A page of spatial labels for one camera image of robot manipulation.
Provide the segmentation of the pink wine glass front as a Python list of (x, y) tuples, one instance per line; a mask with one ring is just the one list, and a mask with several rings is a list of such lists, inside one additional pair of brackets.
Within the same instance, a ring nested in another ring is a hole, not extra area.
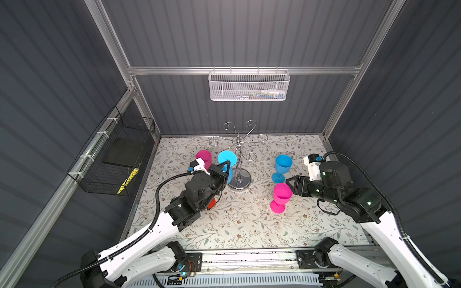
[(279, 183), (273, 189), (273, 201), (270, 204), (272, 212), (276, 214), (284, 213), (286, 204), (293, 196), (293, 192), (286, 183)]

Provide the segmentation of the pink wine glass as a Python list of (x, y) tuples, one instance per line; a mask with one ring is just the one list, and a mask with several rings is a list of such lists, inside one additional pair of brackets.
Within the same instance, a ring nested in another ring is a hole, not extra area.
[(201, 150), (196, 154), (196, 159), (201, 158), (204, 161), (205, 169), (208, 170), (212, 165), (212, 153), (208, 150)]
[(276, 214), (284, 213), (286, 204), (293, 196), (293, 192), (286, 183), (279, 183), (273, 189), (273, 201), (270, 204), (272, 212)]

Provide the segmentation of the blue wine glass back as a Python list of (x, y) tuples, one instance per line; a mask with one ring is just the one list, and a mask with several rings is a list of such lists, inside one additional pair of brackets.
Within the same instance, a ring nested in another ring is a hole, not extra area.
[(290, 156), (279, 155), (276, 157), (275, 169), (276, 172), (272, 175), (271, 179), (274, 183), (279, 184), (285, 182), (284, 174), (288, 173), (292, 167), (293, 160)]

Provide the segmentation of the red wine glass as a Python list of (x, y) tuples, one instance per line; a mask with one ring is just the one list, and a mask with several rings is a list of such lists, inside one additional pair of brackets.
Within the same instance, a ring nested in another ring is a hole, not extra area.
[(216, 199), (213, 199), (207, 207), (207, 210), (211, 210), (216, 205)]

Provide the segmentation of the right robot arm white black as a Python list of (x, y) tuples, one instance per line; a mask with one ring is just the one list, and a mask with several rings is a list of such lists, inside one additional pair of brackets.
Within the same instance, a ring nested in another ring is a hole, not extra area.
[(346, 165), (317, 157), (307, 165), (308, 176), (294, 176), (285, 182), (303, 198), (335, 205), (368, 232), (391, 260), (393, 268), (366, 259), (338, 240), (326, 237), (310, 259), (320, 268), (337, 266), (376, 288), (458, 288), (417, 248), (404, 231), (402, 221), (378, 187), (356, 188)]

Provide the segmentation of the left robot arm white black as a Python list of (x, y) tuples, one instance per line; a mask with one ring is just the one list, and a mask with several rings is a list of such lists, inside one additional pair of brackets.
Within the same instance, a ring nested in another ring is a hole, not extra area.
[(126, 288), (134, 282), (158, 272), (181, 271), (187, 254), (177, 241), (171, 241), (158, 251), (159, 244), (170, 240), (210, 209), (216, 196), (227, 186), (232, 164), (229, 160), (209, 169), (194, 161), (187, 172), (192, 178), (185, 189), (164, 210), (157, 210), (153, 221), (123, 242), (82, 257), (80, 280), (85, 288)]

